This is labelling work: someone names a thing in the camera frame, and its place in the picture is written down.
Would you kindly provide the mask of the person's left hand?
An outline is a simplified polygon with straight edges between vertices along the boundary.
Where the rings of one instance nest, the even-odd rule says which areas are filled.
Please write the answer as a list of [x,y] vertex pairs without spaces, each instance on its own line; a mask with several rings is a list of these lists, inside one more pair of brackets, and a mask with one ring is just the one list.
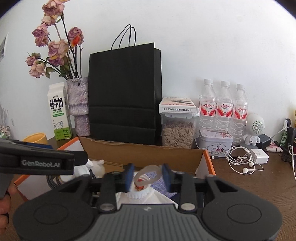
[[3,199],[1,199],[1,205],[0,205],[0,228],[1,233],[4,233],[6,231],[6,227],[9,223],[9,218],[6,216],[7,213],[9,213],[11,208],[11,196],[16,193],[16,187],[13,183],[10,184],[8,190],[6,191],[6,194]]

